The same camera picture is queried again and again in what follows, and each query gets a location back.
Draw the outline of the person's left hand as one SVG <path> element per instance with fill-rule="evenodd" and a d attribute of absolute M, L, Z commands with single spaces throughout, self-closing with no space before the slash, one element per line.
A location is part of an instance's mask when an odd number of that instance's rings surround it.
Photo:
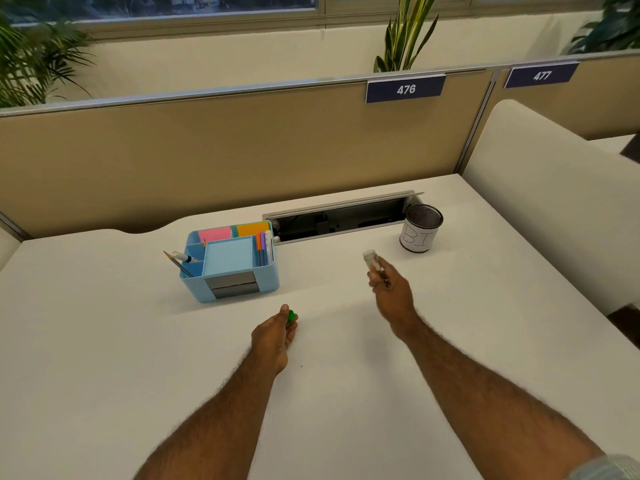
<path fill-rule="evenodd" d="M 273 378 L 286 368 L 289 362 L 289 348 L 298 328 L 298 319 L 287 326 L 279 325 L 278 313 L 279 311 L 252 332 L 252 354 L 258 357 L 261 366 Z"/>

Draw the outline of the person's right hand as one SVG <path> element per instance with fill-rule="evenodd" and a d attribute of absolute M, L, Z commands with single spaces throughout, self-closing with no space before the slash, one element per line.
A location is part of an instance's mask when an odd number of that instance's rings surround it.
<path fill-rule="evenodd" d="M 380 314 L 387 320 L 395 336 L 406 342 L 418 331 L 423 321 L 416 311 L 409 282 L 384 258 L 379 257 L 388 284 L 381 296 L 376 297 Z"/>

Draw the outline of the person's right forearm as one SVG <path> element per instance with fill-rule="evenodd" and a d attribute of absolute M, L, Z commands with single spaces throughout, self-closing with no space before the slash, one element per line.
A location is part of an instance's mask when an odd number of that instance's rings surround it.
<path fill-rule="evenodd" d="M 605 456 L 560 412 L 464 354 L 416 313 L 387 320 L 484 480 L 566 480 Z"/>

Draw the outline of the person's left forearm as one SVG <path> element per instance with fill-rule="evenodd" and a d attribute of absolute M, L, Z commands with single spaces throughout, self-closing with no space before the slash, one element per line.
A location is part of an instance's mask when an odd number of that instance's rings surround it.
<path fill-rule="evenodd" d="M 220 391 L 149 455 L 133 480 L 247 480 L 290 343 L 252 346 Z"/>

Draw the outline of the light blue desk organizer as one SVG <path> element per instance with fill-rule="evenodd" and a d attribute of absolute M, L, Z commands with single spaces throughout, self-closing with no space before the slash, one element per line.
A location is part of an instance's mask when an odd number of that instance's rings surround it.
<path fill-rule="evenodd" d="M 236 225 L 230 226 L 234 231 L 233 238 L 238 238 Z M 276 257 L 276 238 L 274 235 L 274 262 L 272 264 L 268 266 L 258 266 L 257 264 L 256 267 L 240 273 L 204 276 L 203 265 L 207 244 L 200 242 L 198 231 L 192 231 L 188 234 L 182 253 L 193 256 L 201 260 L 201 262 L 183 263 L 180 261 L 194 277 L 188 278 L 181 272 L 179 273 L 181 281 L 197 302 L 210 303 L 225 298 L 267 293 L 279 289 L 280 279 Z"/>

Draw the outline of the black mesh cup white label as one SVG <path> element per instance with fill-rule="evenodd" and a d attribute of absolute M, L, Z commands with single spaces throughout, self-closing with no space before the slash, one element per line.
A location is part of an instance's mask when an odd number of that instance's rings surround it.
<path fill-rule="evenodd" d="M 399 236 L 400 245 L 412 253 L 427 252 L 443 222 L 442 213 L 431 205 L 421 203 L 409 206 Z"/>

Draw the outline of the light blue notepad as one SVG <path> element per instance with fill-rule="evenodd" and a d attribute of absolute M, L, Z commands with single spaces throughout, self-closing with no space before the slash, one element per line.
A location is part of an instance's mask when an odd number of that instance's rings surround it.
<path fill-rule="evenodd" d="M 257 245 L 252 236 L 208 242 L 203 275 L 234 274 L 257 266 Z"/>

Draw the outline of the pink sticky notes pad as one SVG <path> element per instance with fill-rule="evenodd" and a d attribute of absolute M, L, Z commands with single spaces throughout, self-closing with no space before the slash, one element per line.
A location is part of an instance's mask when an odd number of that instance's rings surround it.
<path fill-rule="evenodd" d="M 231 226 L 209 228 L 197 232 L 200 242 L 207 244 L 209 242 L 224 241 L 234 237 L 234 231 Z"/>

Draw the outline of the wooden pencil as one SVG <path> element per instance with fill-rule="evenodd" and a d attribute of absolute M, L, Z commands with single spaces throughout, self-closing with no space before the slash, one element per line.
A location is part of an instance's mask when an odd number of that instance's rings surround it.
<path fill-rule="evenodd" d="M 183 264 L 181 264 L 180 261 L 178 261 L 178 259 L 176 259 L 174 256 L 172 256 L 171 254 L 169 254 L 168 252 L 164 251 L 163 252 L 164 255 L 175 265 L 180 269 L 180 272 L 182 274 L 184 274 L 186 277 L 188 278 L 192 278 L 194 277 L 189 270 L 187 270 L 187 268 L 185 268 L 185 266 Z"/>

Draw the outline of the beige desk partition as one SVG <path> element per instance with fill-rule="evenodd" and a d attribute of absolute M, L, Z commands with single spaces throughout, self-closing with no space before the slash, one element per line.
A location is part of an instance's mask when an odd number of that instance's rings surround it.
<path fill-rule="evenodd" d="M 18 240 L 114 228 L 455 172 L 494 71 L 439 95 L 366 103 L 366 77 L 0 110 L 0 226 Z"/>
<path fill-rule="evenodd" d="M 507 88 L 514 69 L 577 63 L 567 82 Z M 640 49 L 566 55 L 556 59 L 491 66 L 492 76 L 456 164 L 462 173 L 492 109 L 513 99 L 587 140 L 640 131 Z"/>

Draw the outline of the white curved side panel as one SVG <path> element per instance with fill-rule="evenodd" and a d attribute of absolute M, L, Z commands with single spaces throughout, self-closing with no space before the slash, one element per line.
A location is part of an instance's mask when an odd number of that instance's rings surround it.
<path fill-rule="evenodd" d="M 639 163 L 503 100 L 462 176 L 604 315 L 640 305 Z"/>

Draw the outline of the blue number sign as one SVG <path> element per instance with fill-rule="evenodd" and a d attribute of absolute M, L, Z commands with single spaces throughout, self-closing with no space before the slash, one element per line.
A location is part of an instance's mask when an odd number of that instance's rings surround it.
<path fill-rule="evenodd" d="M 567 83 L 571 80 L 580 62 L 548 63 L 515 66 L 509 71 L 505 89 L 526 88 Z"/>
<path fill-rule="evenodd" d="M 442 94 L 447 76 L 444 73 L 367 82 L 365 103 L 394 102 L 436 97 Z"/>

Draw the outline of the striped snake plant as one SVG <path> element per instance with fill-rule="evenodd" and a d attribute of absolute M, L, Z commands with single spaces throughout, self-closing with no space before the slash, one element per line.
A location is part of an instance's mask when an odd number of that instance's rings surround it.
<path fill-rule="evenodd" d="M 436 15 L 424 37 L 422 27 L 436 0 L 398 0 L 397 12 L 385 31 L 383 55 L 374 60 L 373 72 L 409 71 L 421 50 L 433 35 L 439 15 Z"/>

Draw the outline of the dark green leafy plant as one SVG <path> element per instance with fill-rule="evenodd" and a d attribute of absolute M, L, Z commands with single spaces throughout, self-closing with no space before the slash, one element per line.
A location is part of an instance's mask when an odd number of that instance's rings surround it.
<path fill-rule="evenodd" d="M 566 53 L 590 54 L 640 49 L 640 0 L 605 0 L 602 18 L 585 24 Z"/>

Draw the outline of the beige window frame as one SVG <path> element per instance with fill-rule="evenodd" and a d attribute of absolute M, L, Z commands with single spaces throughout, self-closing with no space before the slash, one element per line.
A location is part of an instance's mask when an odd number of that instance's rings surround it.
<path fill-rule="evenodd" d="M 386 24 L 399 0 L 0 0 L 0 22 L 67 21 L 96 41 Z M 436 0 L 429 18 L 601 10 L 604 0 Z"/>

